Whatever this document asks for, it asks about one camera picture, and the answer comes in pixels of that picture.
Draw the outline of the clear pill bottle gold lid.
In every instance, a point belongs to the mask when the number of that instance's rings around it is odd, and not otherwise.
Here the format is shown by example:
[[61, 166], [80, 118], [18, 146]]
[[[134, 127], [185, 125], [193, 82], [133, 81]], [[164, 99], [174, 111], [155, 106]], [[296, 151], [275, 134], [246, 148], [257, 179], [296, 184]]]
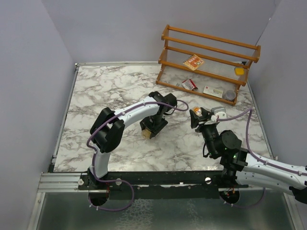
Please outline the clear pill bottle gold lid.
[[146, 129], [146, 128], [141, 131], [141, 135], [142, 135], [142, 137], [144, 139], [151, 139], [152, 138], [152, 134], [153, 133], [150, 130]]

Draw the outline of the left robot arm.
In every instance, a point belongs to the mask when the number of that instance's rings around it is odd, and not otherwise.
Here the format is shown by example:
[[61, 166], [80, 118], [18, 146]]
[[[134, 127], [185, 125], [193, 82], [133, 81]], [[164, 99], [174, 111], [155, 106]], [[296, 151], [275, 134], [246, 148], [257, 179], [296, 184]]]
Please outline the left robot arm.
[[94, 150], [89, 166], [89, 183], [95, 189], [105, 186], [110, 153], [122, 142], [125, 131], [140, 124], [141, 131], [152, 139], [168, 124], [164, 118], [177, 107], [177, 98], [169, 93], [163, 96], [155, 91], [141, 101], [122, 109], [104, 108], [90, 129], [86, 144]]

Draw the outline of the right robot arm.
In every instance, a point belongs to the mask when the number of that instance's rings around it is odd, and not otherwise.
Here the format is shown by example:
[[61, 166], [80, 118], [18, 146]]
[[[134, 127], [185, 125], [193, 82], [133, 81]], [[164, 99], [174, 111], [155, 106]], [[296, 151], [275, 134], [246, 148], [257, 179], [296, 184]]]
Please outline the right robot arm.
[[280, 190], [293, 195], [295, 200], [307, 202], [307, 168], [286, 164], [254, 153], [250, 145], [242, 147], [242, 141], [231, 130], [218, 132], [221, 121], [230, 121], [225, 108], [216, 107], [210, 111], [195, 107], [189, 111], [191, 128], [202, 134], [205, 158], [219, 159], [223, 166], [220, 176], [225, 187], [233, 185], [257, 185]]

